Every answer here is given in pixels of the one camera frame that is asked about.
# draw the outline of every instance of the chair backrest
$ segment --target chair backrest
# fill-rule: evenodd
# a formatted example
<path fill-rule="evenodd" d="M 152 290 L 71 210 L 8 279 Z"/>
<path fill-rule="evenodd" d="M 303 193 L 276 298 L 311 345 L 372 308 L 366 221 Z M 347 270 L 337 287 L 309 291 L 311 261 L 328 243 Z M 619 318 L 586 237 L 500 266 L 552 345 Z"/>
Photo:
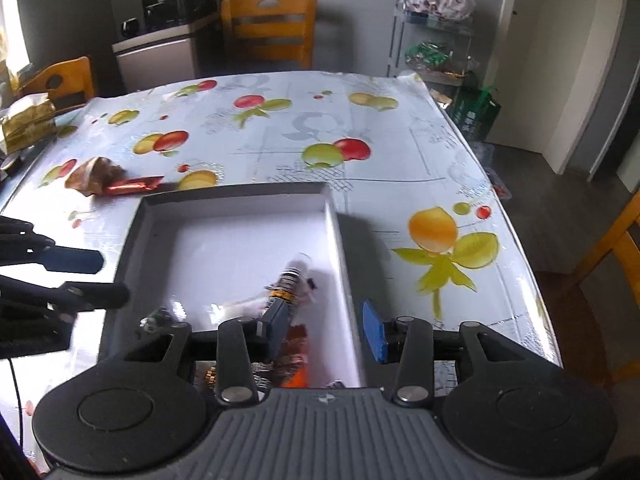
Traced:
<path fill-rule="evenodd" d="M 295 60 L 311 68 L 317 5 L 318 0 L 224 0 L 220 16 L 226 54 L 246 60 Z M 294 15 L 302 20 L 286 21 Z"/>
<path fill-rule="evenodd" d="M 640 304 L 640 250 L 629 233 L 635 223 L 640 224 L 640 191 L 626 205 L 607 234 L 572 272 L 574 283 L 581 282 L 607 254 L 613 252 L 625 271 L 636 303 Z"/>
<path fill-rule="evenodd" d="M 82 102 L 86 103 L 95 97 L 94 80 L 91 63 L 88 57 L 79 57 L 69 61 L 56 63 L 44 69 L 20 89 L 20 97 L 28 94 L 48 92 L 54 104 L 68 96 L 82 93 Z M 81 107 L 82 104 L 60 108 L 57 113 L 68 112 Z"/>

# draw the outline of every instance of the wooden chair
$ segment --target wooden chair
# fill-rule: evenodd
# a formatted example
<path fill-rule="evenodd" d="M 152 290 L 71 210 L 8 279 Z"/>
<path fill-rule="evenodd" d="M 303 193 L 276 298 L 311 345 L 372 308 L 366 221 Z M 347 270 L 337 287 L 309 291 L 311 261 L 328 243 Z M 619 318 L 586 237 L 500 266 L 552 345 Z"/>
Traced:
<path fill-rule="evenodd" d="M 609 371 L 600 326 L 579 284 L 607 254 L 613 252 L 631 285 L 636 303 L 640 304 L 640 250 L 629 234 L 635 222 L 640 223 L 640 192 L 635 194 L 611 229 L 571 274 L 535 273 L 556 333 L 564 368 L 605 387 L 640 377 L 640 360 L 629 362 L 613 373 Z"/>
<path fill-rule="evenodd" d="M 318 0 L 224 0 L 220 14 L 227 57 L 295 60 L 310 69 L 317 5 Z M 302 21 L 286 20 L 296 14 Z M 295 38 L 298 42 L 290 43 Z"/>
<path fill-rule="evenodd" d="M 94 80 L 88 57 L 79 57 L 70 61 L 56 63 L 44 69 L 19 90 L 19 96 L 48 92 L 49 99 L 56 105 L 57 114 L 75 110 L 95 97 Z M 80 104 L 66 106 L 68 98 L 78 94 L 75 101 Z"/>

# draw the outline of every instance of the chair seat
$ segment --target chair seat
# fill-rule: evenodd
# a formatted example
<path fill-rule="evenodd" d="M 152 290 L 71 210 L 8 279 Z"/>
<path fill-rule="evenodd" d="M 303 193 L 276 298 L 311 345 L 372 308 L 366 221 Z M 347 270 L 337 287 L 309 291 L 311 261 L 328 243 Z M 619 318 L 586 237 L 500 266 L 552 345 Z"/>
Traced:
<path fill-rule="evenodd" d="M 600 325 L 579 286 L 566 290 L 568 276 L 556 272 L 534 273 L 551 324 L 565 370 L 592 384 L 611 384 L 607 353 Z"/>

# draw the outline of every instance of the screw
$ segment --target screw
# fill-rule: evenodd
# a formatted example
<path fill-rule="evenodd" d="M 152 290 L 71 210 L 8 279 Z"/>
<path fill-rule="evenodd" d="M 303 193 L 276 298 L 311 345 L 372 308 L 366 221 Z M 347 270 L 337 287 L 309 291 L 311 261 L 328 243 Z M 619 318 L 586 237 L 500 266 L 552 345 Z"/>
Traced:
<path fill-rule="evenodd" d="M 222 400 L 225 402 L 245 402 L 251 399 L 252 391 L 246 386 L 230 386 L 222 390 Z"/>
<path fill-rule="evenodd" d="M 398 399 L 404 402 L 418 402 L 429 397 L 429 392 L 422 386 L 403 386 L 398 390 Z"/>

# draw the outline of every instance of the red fruit print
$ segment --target red fruit print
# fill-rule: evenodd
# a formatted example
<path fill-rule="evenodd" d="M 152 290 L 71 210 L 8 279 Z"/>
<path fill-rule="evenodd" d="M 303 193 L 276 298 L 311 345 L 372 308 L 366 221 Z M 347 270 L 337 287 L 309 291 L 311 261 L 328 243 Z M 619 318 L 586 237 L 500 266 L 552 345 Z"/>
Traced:
<path fill-rule="evenodd" d="M 68 161 L 66 161 L 62 167 L 60 167 L 60 171 L 58 172 L 58 178 L 62 178 L 64 176 L 67 176 L 71 170 L 74 168 L 74 166 L 76 165 L 76 162 L 78 160 L 75 158 L 69 159 Z"/>
<path fill-rule="evenodd" d="M 364 140 L 340 139 L 334 146 L 342 152 L 344 160 L 365 160 L 371 156 L 371 149 Z"/>
<path fill-rule="evenodd" d="M 476 216 L 481 220 L 486 220 L 491 216 L 491 208 L 487 205 L 480 206 L 476 209 Z"/>
<path fill-rule="evenodd" d="M 200 81 L 198 83 L 198 90 L 211 90 L 218 86 L 218 82 L 213 79 L 207 79 L 206 81 Z"/>
<path fill-rule="evenodd" d="M 177 130 L 175 132 L 169 132 L 168 134 L 164 134 L 154 143 L 154 151 L 155 152 L 170 152 L 175 148 L 183 145 L 187 139 L 189 138 L 189 134 L 184 130 Z"/>
<path fill-rule="evenodd" d="M 264 102 L 261 95 L 243 95 L 234 101 L 236 108 L 253 108 L 260 106 Z"/>

